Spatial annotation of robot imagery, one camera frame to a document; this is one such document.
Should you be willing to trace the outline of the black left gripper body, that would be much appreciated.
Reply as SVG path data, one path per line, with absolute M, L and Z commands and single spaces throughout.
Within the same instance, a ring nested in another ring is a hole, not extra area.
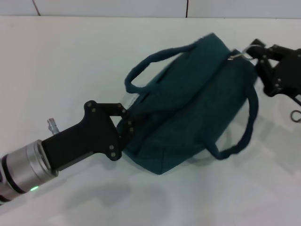
M 62 171 L 95 153 L 111 160 L 118 137 L 111 116 L 90 100 L 84 104 L 84 117 L 78 124 L 43 140 L 42 146 L 51 169 Z

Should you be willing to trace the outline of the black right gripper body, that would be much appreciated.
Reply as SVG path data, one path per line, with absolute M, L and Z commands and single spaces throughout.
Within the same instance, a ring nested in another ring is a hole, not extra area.
M 288 97 L 301 95 L 301 48 L 297 50 L 272 46 L 269 48 L 270 59 L 278 62 L 272 69 L 269 97 L 284 94 Z

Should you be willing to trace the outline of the dark teal fabric bag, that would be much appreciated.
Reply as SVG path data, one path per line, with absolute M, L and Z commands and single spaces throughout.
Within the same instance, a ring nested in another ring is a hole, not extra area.
M 231 59 L 236 51 L 213 33 L 192 44 L 148 56 L 125 79 L 137 99 L 128 108 L 134 136 L 124 153 L 144 169 L 161 175 L 203 150 L 225 160 L 244 150 L 259 111 L 254 88 L 257 74 L 249 61 Z M 246 129 L 232 147 L 216 142 L 244 103 L 249 104 Z

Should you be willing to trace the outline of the small silver connector stub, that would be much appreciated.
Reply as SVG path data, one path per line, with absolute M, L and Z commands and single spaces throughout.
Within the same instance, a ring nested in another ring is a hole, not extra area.
M 52 135 L 56 135 L 56 134 L 60 133 L 54 118 L 49 118 L 47 120 L 47 123 L 48 123 L 48 129 L 50 130 Z

